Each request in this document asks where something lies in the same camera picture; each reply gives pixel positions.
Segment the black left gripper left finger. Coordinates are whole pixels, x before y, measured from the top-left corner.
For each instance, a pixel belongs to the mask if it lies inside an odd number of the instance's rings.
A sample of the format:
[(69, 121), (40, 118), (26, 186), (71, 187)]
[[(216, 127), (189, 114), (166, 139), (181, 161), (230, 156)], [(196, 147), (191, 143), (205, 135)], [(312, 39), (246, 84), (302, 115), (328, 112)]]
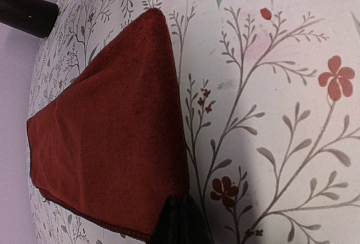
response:
[(168, 197), (165, 201), (155, 230), (150, 238), (154, 244), (180, 243), (179, 234), (179, 201), (175, 196)]

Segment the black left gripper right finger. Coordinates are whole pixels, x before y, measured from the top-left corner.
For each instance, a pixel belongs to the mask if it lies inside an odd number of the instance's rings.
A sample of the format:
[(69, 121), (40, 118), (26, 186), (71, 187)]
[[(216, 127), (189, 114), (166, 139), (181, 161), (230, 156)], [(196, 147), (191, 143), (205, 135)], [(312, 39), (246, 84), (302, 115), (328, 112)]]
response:
[(185, 244), (210, 244), (210, 234), (202, 212), (192, 196), (182, 198), (179, 208), (179, 242)]

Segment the dark red towel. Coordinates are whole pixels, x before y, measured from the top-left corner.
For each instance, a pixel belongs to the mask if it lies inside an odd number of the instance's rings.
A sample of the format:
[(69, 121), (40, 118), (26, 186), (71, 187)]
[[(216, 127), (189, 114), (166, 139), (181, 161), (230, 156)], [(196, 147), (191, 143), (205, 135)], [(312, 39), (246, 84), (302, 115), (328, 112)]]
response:
[(46, 199), (147, 241), (165, 200), (189, 192), (176, 67), (163, 13), (119, 33), (27, 121), (30, 179)]

